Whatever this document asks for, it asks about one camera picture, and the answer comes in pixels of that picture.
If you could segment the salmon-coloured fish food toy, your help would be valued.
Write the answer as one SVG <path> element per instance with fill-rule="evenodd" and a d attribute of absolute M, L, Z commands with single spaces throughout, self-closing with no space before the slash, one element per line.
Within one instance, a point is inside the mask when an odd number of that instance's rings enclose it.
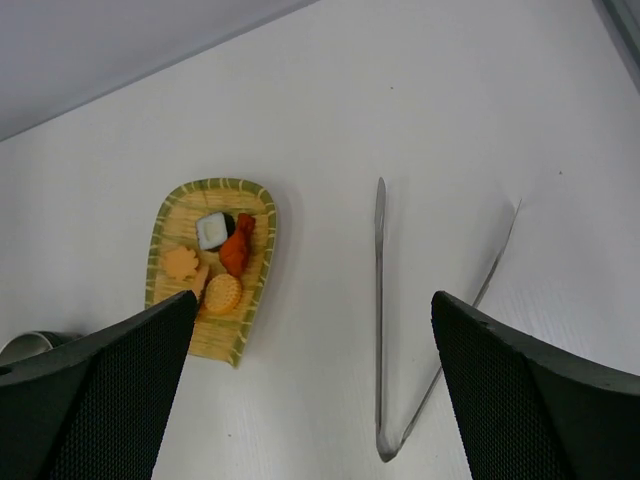
<path fill-rule="evenodd" d="M 191 290 L 196 296 L 196 300 L 198 302 L 201 302 L 204 297 L 204 293 L 206 291 L 206 285 L 209 279 L 209 273 L 210 273 L 210 266 L 207 264 L 204 264 L 197 269 L 196 274 L 193 278 L 193 281 L 191 284 Z"/>

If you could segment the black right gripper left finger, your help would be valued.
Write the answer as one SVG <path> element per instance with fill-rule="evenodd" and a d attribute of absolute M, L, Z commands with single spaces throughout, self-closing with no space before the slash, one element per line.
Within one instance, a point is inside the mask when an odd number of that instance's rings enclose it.
<path fill-rule="evenodd" d="M 183 291 L 2 366 L 2 478 L 151 478 L 196 315 Z"/>

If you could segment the round yellow waffle toy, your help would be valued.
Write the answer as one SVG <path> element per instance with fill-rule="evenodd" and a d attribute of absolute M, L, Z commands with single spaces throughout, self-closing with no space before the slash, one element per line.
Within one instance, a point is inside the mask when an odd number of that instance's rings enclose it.
<path fill-rule="evenodd" d="M 219 274 L 207 285 L 204 305 L 212 314 L 224 315 L 237 306 L 242 293 L 242 284 L 238 278 L 230 274 Z"/>

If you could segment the red fried chicken toy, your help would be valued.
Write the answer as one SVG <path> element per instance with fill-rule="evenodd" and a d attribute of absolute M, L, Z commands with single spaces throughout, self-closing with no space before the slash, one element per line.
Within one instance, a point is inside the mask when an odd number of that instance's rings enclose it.
<path fill-rule="evenodd" d="M 219 250 L 219 260 L 227 273 L 240 278 L 246 270 L 251 255 L 251 237 L 256 220 L 240 213 L 237 217 L 234 233 L 224 242 Z"/>

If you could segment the orange flower-shaped food toy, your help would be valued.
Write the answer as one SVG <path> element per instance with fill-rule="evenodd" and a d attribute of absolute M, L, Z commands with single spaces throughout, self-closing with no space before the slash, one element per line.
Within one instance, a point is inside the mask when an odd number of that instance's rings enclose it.
<path fill-rule="evenodd" d="M 166 276 L 178 281 L 194 277 L 199 264 L 196 252 L 184 245 L 166 251 L 161 258 L 161 266 Z"/>

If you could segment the sushi roll toy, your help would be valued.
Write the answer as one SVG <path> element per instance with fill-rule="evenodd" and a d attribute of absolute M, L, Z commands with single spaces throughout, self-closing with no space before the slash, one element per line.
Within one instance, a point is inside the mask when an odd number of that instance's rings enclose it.
<path fill-rule="evenodd" d="M 196 221 L 200 250 L 218 251 L 235 231 L 235 220 L 225 212 L 214 212 Z"/>

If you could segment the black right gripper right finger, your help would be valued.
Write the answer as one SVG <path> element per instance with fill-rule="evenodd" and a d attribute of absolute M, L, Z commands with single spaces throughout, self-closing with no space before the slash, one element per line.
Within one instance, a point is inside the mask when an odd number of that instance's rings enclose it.
<path fill-rule="evenodd" d="M 432 328 L 475 479 L 636 479 L 639 378 L 439 291 Z"/>

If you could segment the round steel lunch bowl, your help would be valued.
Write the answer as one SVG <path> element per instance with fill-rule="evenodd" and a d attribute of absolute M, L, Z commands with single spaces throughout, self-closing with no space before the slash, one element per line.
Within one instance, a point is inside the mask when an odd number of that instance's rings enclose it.
<path fill-rule="evenodd" d="M 45 353 L 81 338 L 78 333 L 29 331 L 22 333 L 1 348 L 1 366 Z"/>

